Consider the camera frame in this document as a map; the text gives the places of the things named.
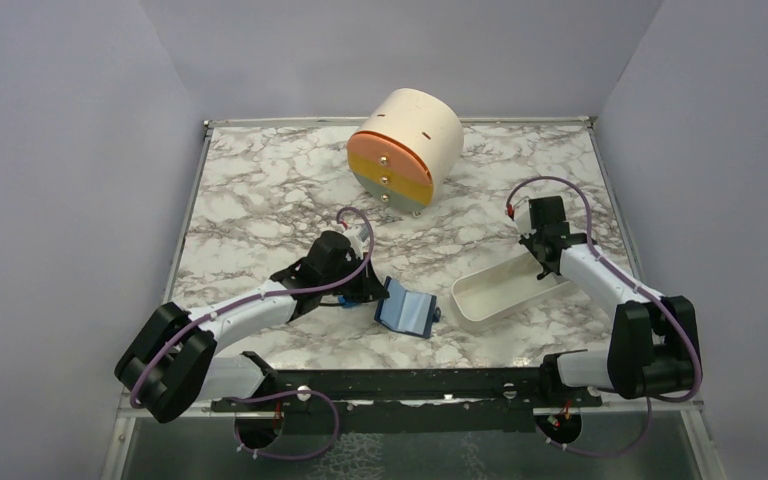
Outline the blue card holder wallet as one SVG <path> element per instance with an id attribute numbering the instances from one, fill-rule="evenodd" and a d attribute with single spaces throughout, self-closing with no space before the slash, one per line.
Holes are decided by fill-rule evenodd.
<path id="1" fill-rule="evenodd" d="M 406 289 L 390 276 L 384 287 L 388 297 L 378 301 L 374 321 L 395 333 L 429 339 L 441 319 L 438 297 Z"/>

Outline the white rectangular plastic tray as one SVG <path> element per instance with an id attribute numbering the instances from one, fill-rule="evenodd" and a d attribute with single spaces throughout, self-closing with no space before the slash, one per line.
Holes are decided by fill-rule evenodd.
<path id="1" fill-rule="evenodd" d="M 464 329 L 477 332 L 575 289 L 553 273 L 538 278 L 542 273 L 542 265 L 524 253 L 463 276 L 451 287 L 453 315 Z"/>

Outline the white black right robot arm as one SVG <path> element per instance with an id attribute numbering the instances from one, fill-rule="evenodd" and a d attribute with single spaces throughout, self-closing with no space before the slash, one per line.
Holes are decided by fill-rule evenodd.
<path id="1" fill-rule="evenodd" d="M 612 322 L 604 350 L 548 356 L 537 380 L 539 398 L 560 407 L 578 387 L 595 387 L 626 399 L 689 392 L 699 361 L 695 309 L 683 296 L 664 296 L 638 285 L 602 250 L 574 233 L 559 196 L 528 202 L 512 215 L 519 242 L 541 266 L 537 280 L 563 278 L 581 289 Z"/>

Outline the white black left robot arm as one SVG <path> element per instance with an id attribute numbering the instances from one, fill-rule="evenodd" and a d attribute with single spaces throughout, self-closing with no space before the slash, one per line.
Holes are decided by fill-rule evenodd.
<path id="1" fill-rule="evenodd" d="M 244 360 L 243 375 L 226 381 L 216 354 L 262 330 L 314 311 L 325 297 L 350 304 L 388 298 L 371 263 L 372 232 L 363 226 L 325 231 L 309 252 L 254 290 L 208 307 L 159 306 L 114 367 L 138 408 L 160 423 L 178 418 L 194 402 L 236 394 L 250 410 L 273 401 L 274 384 L 262 367 Z"/>

